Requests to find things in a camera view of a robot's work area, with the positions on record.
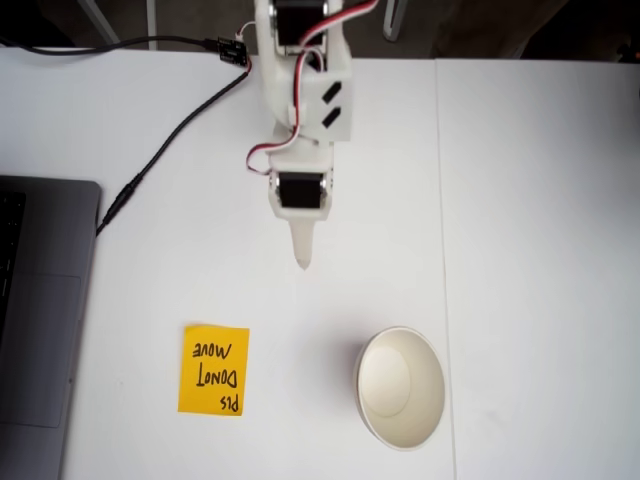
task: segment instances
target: laptop trackpad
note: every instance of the laptop trackpad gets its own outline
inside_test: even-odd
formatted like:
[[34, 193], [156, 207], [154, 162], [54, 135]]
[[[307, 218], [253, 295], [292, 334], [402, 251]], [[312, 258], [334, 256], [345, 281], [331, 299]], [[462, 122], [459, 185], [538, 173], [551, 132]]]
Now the laptop trackpad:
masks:
[[69, 382], [80, 279], [14, 274], [0, 346], [0, 422], [57, 427]]

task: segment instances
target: black cable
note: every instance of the black cable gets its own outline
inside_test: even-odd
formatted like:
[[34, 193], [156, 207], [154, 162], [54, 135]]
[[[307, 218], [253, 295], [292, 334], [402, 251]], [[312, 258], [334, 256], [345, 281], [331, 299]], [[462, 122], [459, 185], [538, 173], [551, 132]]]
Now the black cable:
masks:
[[151, 170], [151, 168], [153, 168], [153, 166], [156, 164], [156, 162], [158, 161], [160, 156], [162, 156], [164, 151], [171, 144], [171, 142], [178, 136], [178, 134], [182, 131], [182, 129], [184, 129], [184, 127], [186, 127], [189, 124], [189, 122], [191, 122], [191, 120], [193, 120], [199, 114], [201, 114], [213, 102], [218, 100], [225, 93], [229, 92], [229, 90], [233, 89], [240, 82], [242, 82], [245, 78], [247, 78], [249, 76], [249, 71], [250, 70], [247, 70], [246, 72], [244, 72], [242, 75], [240, 75], [238, 78], [236, 78], [233, 82], [231, 82], [229, 85], [224, 87], [222, 90], [220, 90], [218, 93], [216, 93], [209, 100], [207, 100], [202, 105], [200, 105], [198, 108], [196, 108], [193, 112], [191, 112], [189, 114], [189, 116], [187, 118], [185, 118], [182, 122], [180, 122], [180, 125], [178, 125], [175, 128], [175, 130], [173, 132], [171, 132], [171, 135], [169, 135], [169, 137], [164, 141], [164, 143], [160, 147], [160, 150], [158, 150], [156, 152], [156, 154], [153, 156], [153, 158], [151, 160], [149, 160], [149, 163], [147, 163], [145, 165], [145, 167], [140, 171], [140, 173], [138, 173], [135, 177], [133, 177], [133, 180], [131, 180], [127, 185], [125, 185], [125, 187], [120, 191], [120, 193], [118, 194], [116, 199], [113, 201], [113, 203], [111, 204], [111, 206], [107, 210], [107, 213], [105, 214], [104, 218], [102, 219], [102, 223], [100, 223], [100, 226], [98, 227], [98, 229], [96, 231], [96, 236], [100, 235], [100, 232], [102, 230], [104, 230], [104, 228], [107, 225], [109, 225], [109, 223], [111, 223], [111, 221], [115, 218], [115, 216], [122, 209], [122, 207], [124, 207], [126, 205], [126, 203], [129, 201], [129, 199], [133, 196], [133, 194], [134, 194], [136, 188], [138, 187], [138, 185], [140, 185], [140, 182], [142, 182], [142, 179], [144, 178], [144, 176], [147, 173], [149, 173], [149, 170]]
[[197, 47], [204, 48], [205, 50], [209, 50], [210, 52], [218, 51], [218, 42], [216, 40], [212, 40], [210, 38], [205, 38], [204, 40], [195, 40], [193, 38], [179, 37], [176, 35], [153, 35], [149, 37], [138, 37], [132, 38], [130, 40], [123, 40], [122, 42], [118, 43], [112, 43], [110, 45], [103, 45], [102, 47], [82, 48], [76, 50], [45, 50], [37, 47], [29, 47], [27, 45], [14, 42], [13, 40], [9, 40], [8, 38], [0, 36], [0, 43], [7, 47], [17, 47], [21, 48], [22, 50], [26, 50], [27, 52], [37, 53], [38, 55], [49, 55], [52, 57], [96, 55], [98, 53], [111, 52], [112, 50], [116, 50], [118, 48], [130, 47], [131, 45], [137, 45], [139, 43], [147, 43], [156, 40], [162, 42], [187, 43], [189, 45], [195, 45]]

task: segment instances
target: chair leg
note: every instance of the chair leg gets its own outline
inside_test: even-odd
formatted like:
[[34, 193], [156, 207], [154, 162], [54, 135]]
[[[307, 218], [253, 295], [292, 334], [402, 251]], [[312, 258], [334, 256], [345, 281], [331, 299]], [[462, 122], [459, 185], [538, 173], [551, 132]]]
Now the chair leg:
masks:
[[113, 28], [111, 28], [111, 25], [100, 11], [100, 8], [98, 8], [98, 5], [96, 5], [95, 0], [78, 0], [78, 3], [105, 42], [111, 44], [120, 41], [116, 32], [113, 31]]
[[409, 0], [387, 0], [382, 32], [390, 42], [395, 42], [398, 39], [408, 2]]

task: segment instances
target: cup rim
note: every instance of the cup rim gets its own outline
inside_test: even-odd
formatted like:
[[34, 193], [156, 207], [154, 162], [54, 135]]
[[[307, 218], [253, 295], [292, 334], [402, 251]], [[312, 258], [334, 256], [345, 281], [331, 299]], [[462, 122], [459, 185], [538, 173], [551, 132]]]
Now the cup rim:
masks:
[[[433, 432], [431, 432], [431, 434], [427, 438], [425, 438], [422, 442], [420, 442], [419, 444], [414, 445], [412, 447], [398, 447], [397, 445], [393, 445], [392, 443], [387, 442], [384, 438], [382, 438], [378, 434], [378, 432], [373, 428], [373, 425], [371, 425], [371, 422], [369, 421], [369, 417], [365, 413], [364, 398], [362, 397], [362, 388], [361, 388], [361, 385], [360, 385], [361, 373], [362, 373], [362, 360], [364, 359], [364, 356], [367, 354], [367, 352], [369, 351], [369, 348], [371, 348], [371, 345], [373, 344], [373, 342], [375, 340], [377, 340], [382, 335], [388, 334], [389, 332], [393, 332], [393, 331], [409, 332], [409, 333], [411, 333], [413, 335], [416, 335], [423, 342], [425, 342], [429, 346], [429, 348], [431, 349], [433, 354], [435, 355], [436, 360], [438, 361], [438, 364], [440, 365], [440, 370], [442, 371], [442, 378], [444, 380], [444, 403], [443, 403], [443, 407], [442, 407], [442, 412], [440, 413], [440, 419], [438, 420], [438, 424], [436, 425], [436, 428], [433, 429]], [[362, 417], [362, 420], [364, 421], [365, 425], [367, 426], [367, 429], [378, 440], [380, 440], [382, 443], [384, 443], [387, 447], [393, 448], [394, 450], [398, 450], [398, 451], [401, 451], [401, 452], [410, 452], [410, 451], [413, 451], [413, 450], [418, 450], [419, 448], [422, 448], [424, 445], [426, 445], [426, 443], [431, 438], [433, 438], [433, 435], [436, 433], [436, 431], [438, 431], [438, 428], [440, 428], [440, 424], [442, 423], [442, 417], [444, 416], [445, 409], [447, 408], [447, 401], [448, 401], [448, 397], [449, 397], [447, 390], [448, 390], [447, 389], [447, 379], [446, 379], [446, 376], [444, 374], [444, 369], [442, 368], [442, 362], [440, 361], [440, 356], [438, 355], [438, 352], [433, 347], [431, 342], [427, 339], [427, 337], [425, 337], [422, 333], [420, 333], [419, 331], [417, 331], [417, 330], [415, 330], [415, 329], [413, 329], [411, 327], [405, 327], [405, 326], [397, 325], [397, 326], [394, 326], [394, 327], [385, 328], [384, 330], [379, 331], [373, 337], [371, 337], [369, 339], [369, 341], [365, 344], [365, 346], [362, 349], [362, 353], [360, 354], [360, 358], [358, 359], [358, 368], [357, 368], [357, 373], [356, 373], [356, 393], [358, 395], [358, 410], [360, 410], [360, 416]]]

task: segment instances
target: laptop keyboard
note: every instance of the laptop keyboard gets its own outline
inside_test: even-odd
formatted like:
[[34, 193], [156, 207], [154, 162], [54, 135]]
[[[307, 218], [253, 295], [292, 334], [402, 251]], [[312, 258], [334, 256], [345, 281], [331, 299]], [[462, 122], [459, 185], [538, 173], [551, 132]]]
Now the laptop keyboard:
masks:
[[0, 343], [25, 201], [24, 193], [0, 191]]

